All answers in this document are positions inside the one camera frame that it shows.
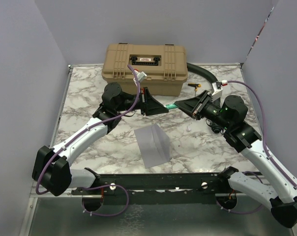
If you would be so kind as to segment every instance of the yellow screwdriver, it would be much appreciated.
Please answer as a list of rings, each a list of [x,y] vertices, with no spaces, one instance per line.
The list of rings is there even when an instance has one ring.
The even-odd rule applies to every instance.
[[[197,96],[198,88],[200,88],[201,85],[200,85],[200,84],[196,84],[196,83],[188,83],[188,86],[190,86],[190,87],[194,87],[195,97],[196,97],[196,96]]]

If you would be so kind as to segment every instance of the cable clip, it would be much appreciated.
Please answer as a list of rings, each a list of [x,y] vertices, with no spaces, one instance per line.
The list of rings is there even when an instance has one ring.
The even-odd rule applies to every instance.
[[[226,86],[228,84],[227,80],[222,80],[221,81],[222,86]]]

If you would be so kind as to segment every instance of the screw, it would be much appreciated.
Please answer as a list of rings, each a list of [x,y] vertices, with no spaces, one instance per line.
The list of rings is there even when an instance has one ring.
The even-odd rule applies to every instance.
[[[206,183],[206,182],[201,183],[201,187],[203,189],[207,189],[208,188],[208,183]]]

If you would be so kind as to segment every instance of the small white connector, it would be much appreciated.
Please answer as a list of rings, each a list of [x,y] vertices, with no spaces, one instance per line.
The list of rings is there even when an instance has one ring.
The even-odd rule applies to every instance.
[[[135,73],[137,73],[139,83],[141,83],[144,79],[147,78],[147,74],[144,73],[144,71],[139,72],[139,71],[135,70]],[[133,78],[133,81],[134,81],[135,85],[137,85],[137,81],[135,80],[135,78]]]
[[[221,83],[222,83],[222,86],[226,86],[228,84],[227,80],[222,80]]]

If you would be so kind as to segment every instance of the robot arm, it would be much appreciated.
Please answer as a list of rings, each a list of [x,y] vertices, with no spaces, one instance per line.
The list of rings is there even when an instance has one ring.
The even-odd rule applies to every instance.
[[[123,92],[118,83],[106,85],[102,95],[103,102],[86,125],[62,143],[52,148],[43,146],[38,151],[32,178],[38,181],[48,161],[55,156],[40,181],[43,187],[55,196],[59,196],[67,188],[91,187],[99,178],[97,173],[89,168],[73,170],[70,167],[92,143],[110,133],[118,125],[121,118],[115,117],[119,112],[130,109],[135,98],[135,95]],[[139,100],[133,109],[141,110],[141,113],[146,116],[168,112],[167,108],[151,96],[148,88],[141,90]],[[115,119],[99,124],[111,118]]]
[[[244,121],[248,112],[244,101],[230,95],[223,106],[218,107],[208,91],[204,91],[197,97],[177,101],[175,105],[188,116],[197,120],[207,118],[225,130],[227,143],[249,159],[271,185],[258,183],[233,168],[224,176],[230,187],[262,203],[278,222],[291,228],[297,222],[297,178],[272,153],[267,156],[261,136]]]

